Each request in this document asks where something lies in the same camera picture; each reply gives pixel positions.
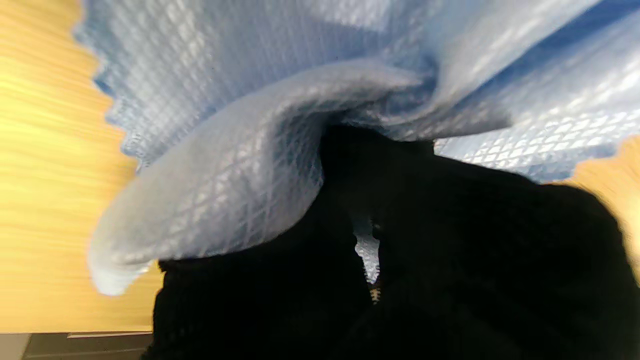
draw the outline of light blue fabric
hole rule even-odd
[[[86,0],[107,120],[139,176],[92,238],[98,289],[293,225],[332,116],[566,177],[640,132],[640,0]],[[486,134],[472,135],[492,131]]]

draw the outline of wood grain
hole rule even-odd
[[[640,136],[626,140],[613,158],[578,164],[571,179],[562,183],[595,194],[618,219],[640,281]]]
[[[76,0],[0,0],[0,332],[147,331],[158,271],[123,297],[86,269],[102,210],[131,179]]]

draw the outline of wooden surface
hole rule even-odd
[[[86,269],[92,229],[134,162],[104,122],[96,61],[70,37],[78,2],[0,0],[0,332],[150,329],[157,271],[109,298]],[[601,196],[640,259],[640,139],[569,182]]]

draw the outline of wooden table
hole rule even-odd
[[[97,63],[71,39],[77,0],[0,0],[0,332],[146,331],[157,270],[122,297],[99,295],[85,263],[102,210],[131,179]],[[638,259],[640,140],[582,164],[571,180],[600,194]]]

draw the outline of blurry background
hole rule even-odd
[[[154,268],[109,298],[86,269],[93,227],[135,163],[120,152],[122,133],[104,121],[111,101],[91,81],[96,61],[71,38],[80,17],[77,0],[0,0],[0,332],[64,333],[33,336],[33,357],[55,354],[42,344],[68,344],[68,332],[150,330],[161,285]],[[603,199],[638,259],[640,139],[617,158],[581,164],[569,183]],[[26,345],[25,336],[2,339],[0,354]],[[116,345],[74,349],[83,346]]]

